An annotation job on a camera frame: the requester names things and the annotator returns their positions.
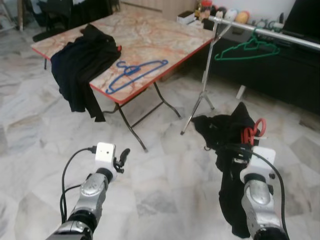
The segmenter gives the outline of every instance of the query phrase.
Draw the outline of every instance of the marble floor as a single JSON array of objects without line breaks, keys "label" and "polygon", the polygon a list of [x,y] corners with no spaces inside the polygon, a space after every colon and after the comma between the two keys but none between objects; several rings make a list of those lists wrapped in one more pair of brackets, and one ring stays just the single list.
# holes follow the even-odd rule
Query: marble floor
[{"label": "marble floor", "polygon": [[[61,175],[69,157],[98,142],[114,143],[119,156],[131,153],[125,172],[109,186],[94,239],[112,240],[237,240],[219,205],[222,173],[216,155],[204,151],[205,141],[190,125],[179,133],[201,89],[203,65],[160,82],[169,103],[135,130],[149,149],[145,153],[119,113],[95,123],[87,113],[70,112],[68,102],[44,60],[30,48],[37,27],[0,33],[0,239],[44,240],[60,224]],[[211,77],[210,111],[202,102],[197,114],[230,114],[239,103],[239,86]],[[101,108],[113,104],[96,93]],[[154,89],[124,108],[133,123],[158,103]],[[315,240],[320,235],[320,134],[299,125],[304,110],[248,90],[243,101],[251,117],[266,118],[268,138],[261,145],[276,150],[286,192],[286,224],[291,240]],[[81,153],[71,163],[66,185],[81,183],[94,164],[94,155]],[[275,180],[276,210],[280,209]],[[67,193],[75,204],[78,190]]]}]

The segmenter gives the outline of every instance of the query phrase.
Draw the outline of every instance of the bottle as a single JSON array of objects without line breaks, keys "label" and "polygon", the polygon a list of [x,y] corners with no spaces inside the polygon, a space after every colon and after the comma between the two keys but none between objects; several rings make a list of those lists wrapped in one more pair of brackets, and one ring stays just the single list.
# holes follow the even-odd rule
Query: bottle
[{"label": "bottle", "polygon": [[210,17],[210,12],[212,8],[211,0],[202,0],[201,1],[201,10],[199,20],[208,19]]},{"label": "bottle", "polygon": [[201,0],[198,0],[196,2],[196,6],[195,6],[195,11],[194,11],[194,16],[196,18],[199,18],[200,17],[200,10],[201,10]]}]

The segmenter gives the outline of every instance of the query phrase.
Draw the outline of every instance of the clothes rack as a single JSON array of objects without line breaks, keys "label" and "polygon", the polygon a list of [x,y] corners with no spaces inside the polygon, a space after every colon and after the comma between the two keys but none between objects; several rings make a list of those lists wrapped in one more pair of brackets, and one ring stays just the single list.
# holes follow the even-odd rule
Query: clothes rack
[{"label": "clothes rack", "polygon": [[[293,37],[293,36],[289,36],[289,35],[285,35],[285,34],[281,34],[281,33],[277,33],[277,32],[273,32],[270,30],[265,30],[265,29],[261,29],[258,28],[256,29],[255,26],[251,26],[251,25],[247,25],[247,24],[242,24],[242,23],[238,23],[238,22],[233,22],[233,21],[228,21],[225,20],[223,18],[220,17],[216,17],[216,16],[210,16],[209,20],[213,21],[215,24],[213,26],[213,40],[210,44],[210,49],[209,49],[209,54],[208,54],[208,58],[207,58],[207,62],[206,62],[206,67],[205,67],[205,71],[203,73],[202,76],[202,90],[199,93],[199,97],[193,107],[193,110],[191,112],[190,117],[187,119],[187,122],[184,126],[184,128],[181,131],[181,135],[183,135],[191,121],[191,119],[193,118],[193,116],[196,113],[196,110],[200,104],[200,102],[202,101],[202,99],[204,98],[207,103],[209,104],[211,110],[215,109],[214,105],[212,104],[212,102],[210,101],[208,95],[207,95],[207,81],[208,81],[208,75],[209,75],[209,70],[210,70],[210,66],[211,66],[211,57],[212,57],[212,53],[213,53],[213,49],[214,49],[214,45],[227,33],[227,31],[231,28],[231,27],[236,27],[239,29],[244,29],[246,31],[255,31],[257,34],[261,34],[261,35],[265,35],[265,36],[269,36],[275,39],[279,39],[279,40],[284,40],[290,43],[294,43],[294,44],[298,44],[307,48],[311,48],[317,51],[320,51],[320,44],[311,42],[311,41],[307,41],[307,40],[303,40],[297,37]],[[227,25],[227,27],[220,33],[217,35],[217,28],[219,27],[220,24],[223,25]],[[245,86],[241,86],[240,91],[244,91]]]}]

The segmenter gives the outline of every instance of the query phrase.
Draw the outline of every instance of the marble tabletop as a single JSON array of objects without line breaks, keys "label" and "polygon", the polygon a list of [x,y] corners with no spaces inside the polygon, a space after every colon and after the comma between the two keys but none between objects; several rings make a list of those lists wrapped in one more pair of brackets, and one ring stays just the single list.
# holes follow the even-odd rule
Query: marble tabletop
[{"label": "marble tabletop", "polygon": [[[118,12],[91,24],[102,32],[113,36],[117,45],[122,46],[121,57],[109,69],[90,82],[93,89],[119,104],[126,103],[142,92],[208,45],[213,38],[212,31],[182,25],[140,12]],[[68,42],[74,42],[76,38],[80,37],[82,35],[80,30],[83,28],[84,26],[73,28],[36,42],[31,47],[37,53],[50,59]],[[168,64],[113,94],[106,93],[109,84],[123,73],[124,69],[118,68],[117,62],[125,61],[127,66],[131,66],[156,60],[168,60]],[[113,88],[116,89],[153,68],[154,66],[145,66],[140,72],[122,77],[113,85]]]}]

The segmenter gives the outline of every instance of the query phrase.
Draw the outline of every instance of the black cabinet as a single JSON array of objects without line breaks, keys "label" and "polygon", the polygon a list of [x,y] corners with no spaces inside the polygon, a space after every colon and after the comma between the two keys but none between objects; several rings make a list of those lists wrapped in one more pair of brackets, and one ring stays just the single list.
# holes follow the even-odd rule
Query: black cabinet
[{"label": "black cabinet", "polygon": [[[238,44],[228,39],[216,43],[211,65],[214,74],[320,115],[319,52],[298,46],[280,46],[280,53],[275,56],[250,60],[214,60],[216,54]],[[253,53],[241,50],[228,53],[228,57],[244,54]]]}]

